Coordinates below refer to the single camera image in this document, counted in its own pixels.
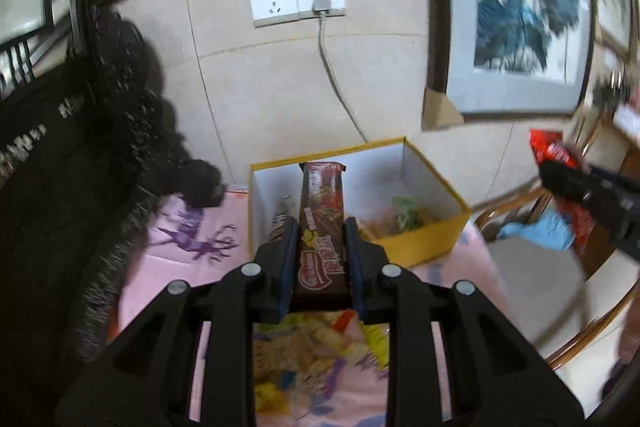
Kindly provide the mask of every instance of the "snack pile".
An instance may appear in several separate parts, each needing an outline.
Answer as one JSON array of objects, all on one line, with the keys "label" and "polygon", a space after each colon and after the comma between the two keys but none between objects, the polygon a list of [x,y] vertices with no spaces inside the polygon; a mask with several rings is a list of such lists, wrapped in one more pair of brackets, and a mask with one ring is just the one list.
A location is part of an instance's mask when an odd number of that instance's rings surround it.
[{"label": "snack pile", "polygon": [[356,217],[356,220],[360,235],[367,241],[411,232],[437,221],[428,210],[420,208],[418,201],[410,196],[394,196],[386,212],[375,218]]},{"label": "snack pile", "polygon": [[255,410],[293,414],[300,402],[324,403],[347,365],[386,376],[388,326],[364,326],[352,310],[289,314],[254,331]]}]

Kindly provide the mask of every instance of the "pink bed sheet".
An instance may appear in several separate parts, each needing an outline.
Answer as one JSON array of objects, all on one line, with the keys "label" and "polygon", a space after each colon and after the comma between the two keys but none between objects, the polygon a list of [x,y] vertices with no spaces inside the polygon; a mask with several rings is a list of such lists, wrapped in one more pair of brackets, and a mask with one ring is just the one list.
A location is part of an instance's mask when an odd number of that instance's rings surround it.
[{"label": "pink bed sheet", "polygon": [[[184,279],[191,285],[215,282],[248,261],[247,217],[246,192],[228,192],[222,206],[204,210],[188,208],[177,196],[168,198],[149,226],[148,246],[131,270],[121,295],[120,329],[172,280]],[[472,222],[467,223],[449,254],[415,266],[412,271],[425,282],[446,287],[459,279],[471,280],[502,313],[511,315],[497,267]],[[205,328],[194,374],[190,417],[195,420],[199,417],[208,335]],[[438,365],[444,368],[442,345],[437,341],[436,352]],[[446,381],[441,380],[440,385],[447,388]],[[289,393],[290,414],[258,414],[257,422],[260,427],[382,427],[387,387],[388,373],[380,371],[375,363],[362,360],[347,364],[338,374],[330,399],[318,402],[305,393]],[[446,399],[442,410],[444,418],[449,417]]]}]

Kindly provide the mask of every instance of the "gray power cord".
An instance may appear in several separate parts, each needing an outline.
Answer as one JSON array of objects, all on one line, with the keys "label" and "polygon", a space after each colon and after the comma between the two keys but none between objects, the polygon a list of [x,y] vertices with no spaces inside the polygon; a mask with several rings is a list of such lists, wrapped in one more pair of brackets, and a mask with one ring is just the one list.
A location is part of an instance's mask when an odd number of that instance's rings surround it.
[{"label": "gray power cord", "polygon": [[324,63],[324,68],[326,69],[326,73],[329,75],[329,81],[331,82],[331,86],[334,88],[335,94],[340,100],[342,107],[344,107],[345,111],[351,118],[355,128],[362,136],[362,139],[365,143],[369,142],[367,137],[365,136],[360,124],[356,120],[351,107],[347,103],[342,91],[340,90],[340,86],[338,85],[338,80],[335,78],[334,68],[331,65],[331,61],[329,60],[329,55],[327,55],[326,49],[324,48],[324,24],[326,23],[326,14],[331,9],[331,0],[314,0],[312,4],[312,10],[318,14],[318,20],[320,22],[320,29],[318,33],[318,47],[320,48],[320,56],[322,57],[322,62]]}]

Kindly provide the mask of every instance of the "blue cloth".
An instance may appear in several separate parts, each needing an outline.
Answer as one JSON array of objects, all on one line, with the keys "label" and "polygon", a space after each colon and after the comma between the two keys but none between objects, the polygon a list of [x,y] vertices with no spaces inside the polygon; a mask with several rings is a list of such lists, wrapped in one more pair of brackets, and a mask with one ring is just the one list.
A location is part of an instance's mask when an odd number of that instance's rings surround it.
[{"label": "blue cloth", "polygon": [[498,239],[516,235],[540,247],[549,250],[567,250],[575,239],[575,234],[564,222],[558,211],[548,208],[540,219],[530,225],[522,223],[507,223],[500,232]]}]

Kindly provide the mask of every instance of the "silver bolt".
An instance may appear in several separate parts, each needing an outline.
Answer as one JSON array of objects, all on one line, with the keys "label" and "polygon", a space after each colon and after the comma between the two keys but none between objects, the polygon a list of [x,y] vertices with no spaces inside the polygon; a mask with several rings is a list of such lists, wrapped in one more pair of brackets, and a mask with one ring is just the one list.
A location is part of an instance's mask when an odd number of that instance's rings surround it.
[{"label": "silver bolt", "polygon": [[242,265],[240,271],[242,272],[242,275],[245,275],[247,277],[255,277],[262,271],[262,266],[260,266],[258,263],[246,263]]},{"label": "silver bolt", "polygon": [[181,293],[186,292],[188,287],[189,283],[187,281],[176,279],[175,281],[171,281],[166,289],[171,293],[171,295],[180,295]]},{"label": "silver bolt", "polygon": [[382,267],[382,275],[385,277],[400,277],[402,273],[402,268],[397,264],[385,264]]},{"label": "silver bolt", "polygon": [[476,291],[476,286],[471,281],[458,281],[456,282],[456,290],[462,295],[471,295]]}]

